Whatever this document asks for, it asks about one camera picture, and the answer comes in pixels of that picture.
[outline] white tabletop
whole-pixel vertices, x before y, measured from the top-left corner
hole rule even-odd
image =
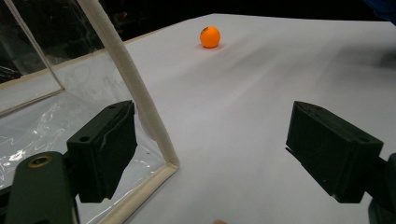
[[[207,25],[220,45],[204,49]],[[181,161],[128,223],[369,223],[285,150],[294,101],[320,105],[396,151],[396,27],[213,14],[128,44]]]

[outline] orange ball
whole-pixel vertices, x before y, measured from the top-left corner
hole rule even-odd
[[[207,26],[199,36],[201,44],[207,49],[213,49],[220,42],[220,31],[214,26]]]

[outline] transparent acrylic panel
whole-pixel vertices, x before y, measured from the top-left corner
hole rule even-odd
[[[75,0],[13,0],[51,65],[102,49]]]
[[[133,100],[76,1],[12,2],[64,92],[0,118],[0,188],[12,184],[21,160],[49,150],[65,153],[66,141],[103,108]],[[138,114],[134,122],[138,147],[113,198],[102,203],[81,203],[77,197],[81,223],[97,223],[165,165],[157,143],[145,133]]]
[[[0,1],[0,115],[62,89]]]

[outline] white table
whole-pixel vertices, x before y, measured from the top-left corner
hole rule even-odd
[[[203,49],[207,25],[220,45]],[[128,223],[368,223],[285,150],[294,101],[323,106],[396,151],[396,27],[213,14],[127,45],[181,161]]]

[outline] dark background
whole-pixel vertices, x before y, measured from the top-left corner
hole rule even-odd
[[[254,15],[282,18],[382,21],[362,1],[355,0],[101,0],[109,15],[125,11],[128,13],[120,22],[122,39],[142,35],[164,26],[211,13]]]

